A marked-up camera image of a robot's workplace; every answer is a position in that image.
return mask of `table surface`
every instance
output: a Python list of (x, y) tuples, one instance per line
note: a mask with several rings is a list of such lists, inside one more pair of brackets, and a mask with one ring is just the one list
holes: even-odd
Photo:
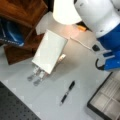
[[(69, 27), (63, 27), (59, 32), (57, 28), (52, 30), (65, 35), (63, 29), (68, 31)], [(87, 45), (91, 45), (95, 39), (89, 31), (75, 33), (78, 34), (72, 37)], [(109, 72), (97, 70), (96, 55), (71, 39), (68, 40), (63, 53), (67, 55), (64, 61), (41, 84), (34, 86), (33, 81), (27, 80), (33, 70), (32, 58), (9, 66), (1, 47), (0, 81), (42, 120), (100, 120), (86, 104)], [(73, 80), (75, 87), (64, 104), (59, 106)]]

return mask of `wooden object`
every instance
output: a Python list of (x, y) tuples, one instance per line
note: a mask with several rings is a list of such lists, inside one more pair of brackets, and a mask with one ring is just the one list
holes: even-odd
[(39, 45), (39, 42), (35, 43), (35, 27), (46, 11), (47, 6), (43, 0), (0, 0), (0, 16), (16, 22), (25, 40), (23, 47), (5, 47), (9, 64), (33, 56)]
[(26, 44), (22, 48), (14, 46), (5, 46), (4, 50), (8, 60), (8, 64), (11, 65), (22, 60), (28, 59), (30, 57), (33, 57), (41, 42), (42, 37), (43, 34), (36, 36), (33, 41), (32, 40), (28, 41), (29, 44)]

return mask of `marker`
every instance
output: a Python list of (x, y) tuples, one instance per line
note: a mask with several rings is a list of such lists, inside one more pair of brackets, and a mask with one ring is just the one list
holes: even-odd
[(69, 92), (73, 89), (73, 87), (75, 86), (75, 81), (72, 81), (72, 83), (70, 84), (68, 91), (65, 93), (65, 95), (63, 96), (61, 102), (60, 102), (60, 106), (64, 103), (64, 101), (66, 100)]

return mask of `metal grid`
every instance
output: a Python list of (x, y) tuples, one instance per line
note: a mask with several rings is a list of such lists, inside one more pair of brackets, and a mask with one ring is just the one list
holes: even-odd
[(0, 83), (0, 120), (40, 120)]

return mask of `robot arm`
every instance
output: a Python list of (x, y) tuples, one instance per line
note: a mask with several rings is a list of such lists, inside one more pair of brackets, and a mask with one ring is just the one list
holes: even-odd
[(114, 7), (118, 10), (120, 10), (120, 1), (119, 0), (111, 0), (113, 3)]
[(120, 8), (120, 1), (78, 0), (75, 7), (101, 45), (111, 50), (111, 53), (104, 54), (104, 57), (114, 56), (106, 60), (104, 69), (120, 68), (120, 16), (116, 12), (116, 9)]

